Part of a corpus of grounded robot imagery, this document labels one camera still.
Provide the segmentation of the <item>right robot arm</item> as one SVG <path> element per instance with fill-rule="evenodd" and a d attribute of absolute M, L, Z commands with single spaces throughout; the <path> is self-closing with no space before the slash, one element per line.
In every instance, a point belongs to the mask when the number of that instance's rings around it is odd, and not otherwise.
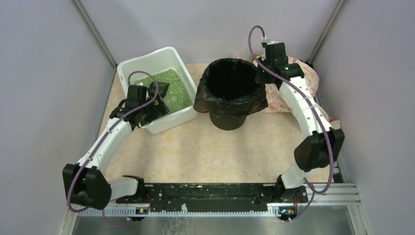
<path fill-rule="evenodd" d="M 298 188 L 316 169 L 330 166 L 337 161 L 345 134 L 335 129 L 319 110 L 311 95 L 305 73 L 298 63 L 290 63 L 285 44 L 264 41 L 265 51 L 259 57 L 256 82 L 274 84 L 298 121 L 303 141 L 294 150 L 295 162 L 279 176 L 284 189 Z"/>

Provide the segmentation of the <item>white plastic litter box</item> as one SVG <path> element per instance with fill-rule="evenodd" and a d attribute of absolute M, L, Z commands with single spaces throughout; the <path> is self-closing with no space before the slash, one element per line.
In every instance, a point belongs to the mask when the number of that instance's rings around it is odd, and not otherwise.
<path fill-rule="evenodd" d="M 117 72 L 125 94 L 129 85 L 144 85 L 150 89 L 150 97 L 153 97 L 154 79 L 157 80 L 159 94 L 169 112 L 143 126 L 151 134 L 158 134 L 196 118 L 193 104 L 197 88 L 174 47 L 163 47 L 121 62 Z"/>

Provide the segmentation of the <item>black trash bin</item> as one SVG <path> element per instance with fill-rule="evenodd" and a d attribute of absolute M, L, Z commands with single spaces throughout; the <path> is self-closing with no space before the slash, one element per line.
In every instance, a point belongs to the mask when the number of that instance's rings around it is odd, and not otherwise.
<path fill-rule="evenodd" d="M 219 129 L 232 131 L 240 128 L 248 114 L 232 109 L 218 109 L 209 112 L 210 121 Z"/>

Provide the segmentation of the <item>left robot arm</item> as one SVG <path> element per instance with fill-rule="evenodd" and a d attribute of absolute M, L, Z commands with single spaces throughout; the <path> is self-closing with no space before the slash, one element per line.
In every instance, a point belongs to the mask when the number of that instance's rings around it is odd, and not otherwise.
<path fill-rule="evenodd" d="M 63 181 L 67 205 L 102 210 L 109 202 L 131 201 L 133 197 L 145 198 L 144 179 L 126 175 L 107 180 L 105 172 L 123 141 L 135 128 L 144 127 L 169 113 L 163 98 L 168 83 L 152 82 L 151 85 L 130 85 L 126 99 L 110 113 L 104 132 L 75 164 L 63 168 Z"/>

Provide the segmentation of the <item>black litter scoop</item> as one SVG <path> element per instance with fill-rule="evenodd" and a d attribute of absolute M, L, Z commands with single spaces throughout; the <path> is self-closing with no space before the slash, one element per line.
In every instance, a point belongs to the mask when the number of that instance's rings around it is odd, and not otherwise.
<path fill-rule="evenodd" d="M 149 96 L 147 100 L 153 98 L 156 94 L 156 91 L 158 91 L 157 96 L 154 100 L 156 100 L 159 104 L 165 105 L 164 97 L 167 95 L 169 85 L 170 84 L 166 82 L 157 82 L 157 84 L 155 82 L 152 82 L 147 88 Z"/>

